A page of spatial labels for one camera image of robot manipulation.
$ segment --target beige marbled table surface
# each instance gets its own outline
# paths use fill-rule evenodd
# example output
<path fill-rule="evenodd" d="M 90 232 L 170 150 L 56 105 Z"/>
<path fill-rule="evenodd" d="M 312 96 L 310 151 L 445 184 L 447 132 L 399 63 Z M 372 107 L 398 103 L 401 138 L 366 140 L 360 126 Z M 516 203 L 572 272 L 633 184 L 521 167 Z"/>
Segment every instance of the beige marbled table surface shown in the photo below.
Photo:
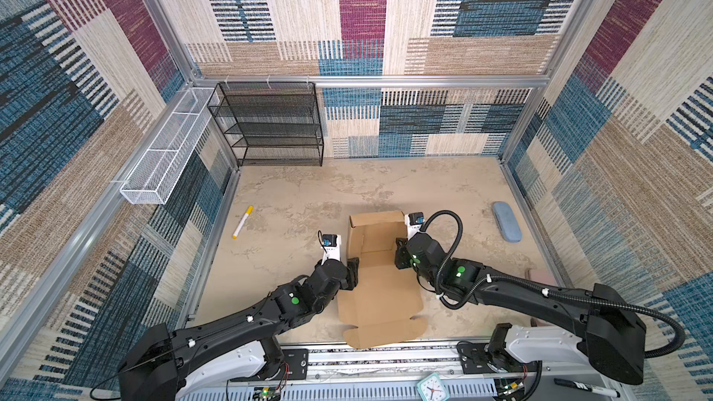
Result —
<path fill-rule="evenodd" d="M 502 238 L 491 210 L 494 201 L 510 204 L 523 239 Z M 253 214 L 237 239 L 232 232 L 249 205 Z M 247 166 L 222 233 L 193 325 L 244 309 L 281 283 L 310 274 L 322 257 L 316 232 L 341 234 L 346 245 L 349 215 L 400 210 L 428 217 L 440 209 L 463 220 L 456 257 L 486 263 L 524 276 L 529 268 L 546 269 L 517 203 L 495 158 L 325 159 L 323 167 Z M 443 249 L 456 235 L 447 216 L 429 228 Z M 421 290 L 429 318 L 424 338 L 490 335 L 502 322 L 530 325 L 528 316 L 491 306 L 466 305 L 448 310 L 433 294 Z M 341 341 L 348 328 L 332 303 L 312 322 L 278 338 L 282 343 Z"/>

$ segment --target cardboard box lid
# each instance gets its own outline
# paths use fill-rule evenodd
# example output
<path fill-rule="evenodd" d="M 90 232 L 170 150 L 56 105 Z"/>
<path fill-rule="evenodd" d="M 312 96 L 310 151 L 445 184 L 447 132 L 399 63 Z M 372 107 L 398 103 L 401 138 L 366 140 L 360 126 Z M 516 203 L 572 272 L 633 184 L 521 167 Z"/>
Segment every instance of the cardboard box lid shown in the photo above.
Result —
<path fill-rule="evenodd" d="M 394 265 L 397 237 L 406 237 L 401 211 L 361 213 L 349 218 L 347 257 L 359 259 L 359 285 L 340 291 L 339 320 L 354 325 L 344 340 L 354 348 L 369 348 L 416 339 L 426 332 L 421 289 L 414 271 Z"/>

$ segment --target marker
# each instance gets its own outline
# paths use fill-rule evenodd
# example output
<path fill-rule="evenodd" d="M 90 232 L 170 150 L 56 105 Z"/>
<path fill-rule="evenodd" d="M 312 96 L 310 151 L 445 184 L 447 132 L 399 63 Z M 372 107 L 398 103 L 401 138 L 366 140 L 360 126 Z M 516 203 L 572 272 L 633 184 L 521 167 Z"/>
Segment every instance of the marker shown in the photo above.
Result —
<path fill-rule="evenodd" d="M 570 381 L 568 379 L 555 378 L 555 384 L 561 385 L 562 387 L 596 393 L 597 395 L 609 396 L 611 398 L 621 397 L 621 394 L 617 390 L 599 387 L 598 385 L 584 384 L 583 382 Z"/>
<path fill-rule="evenodd" d="M 237 233 L 240 232 L 240 230 L 242 229 L 242 225 L 245 224 L 245 221 L 247 220 L 247 216 L 249 216 L 251 212 L 253 212 L 252 206 L 250 208 L 248 208 L 247 211 L 245 211 L 245 215 L 242 216 L 242 220 L 240 220 L 240 223 L 237 224 L 237 228 L 235 228 L 235 232 L 232 233 L 233 238 L 237 238 Z"/>

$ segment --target alarm clock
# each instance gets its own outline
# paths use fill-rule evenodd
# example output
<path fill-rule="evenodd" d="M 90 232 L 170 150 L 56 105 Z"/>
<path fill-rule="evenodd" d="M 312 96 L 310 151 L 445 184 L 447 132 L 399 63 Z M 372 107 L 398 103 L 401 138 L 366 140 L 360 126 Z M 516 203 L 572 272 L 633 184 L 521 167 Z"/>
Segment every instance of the alarm clock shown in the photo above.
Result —
<path fill-rule="evenodd" d="M 450 398 L 448 389 L 438 373 L 432 373 L 420 380 L 416 388 L 423 401 L 446 401 Z"/>

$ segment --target wire mesh basket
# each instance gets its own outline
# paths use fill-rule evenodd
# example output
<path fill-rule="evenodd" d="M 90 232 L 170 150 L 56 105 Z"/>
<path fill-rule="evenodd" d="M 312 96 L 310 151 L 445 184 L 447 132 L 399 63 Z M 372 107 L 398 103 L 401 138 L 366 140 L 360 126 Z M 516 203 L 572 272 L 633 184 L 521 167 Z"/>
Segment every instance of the wire mesh basket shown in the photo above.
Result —
<path fill-rule="evenodd" d="M 208 105 L 238 165 L 321 166 L 322 121 L 310 82 L 222 82 Z"/>
<path fill-rule="evenodd" d="M 211 88 L 193 87 L 181 97 L 121 186 L 129 203 L 166 204 L 210 120 L 210 102 L 218 102 Z"/>

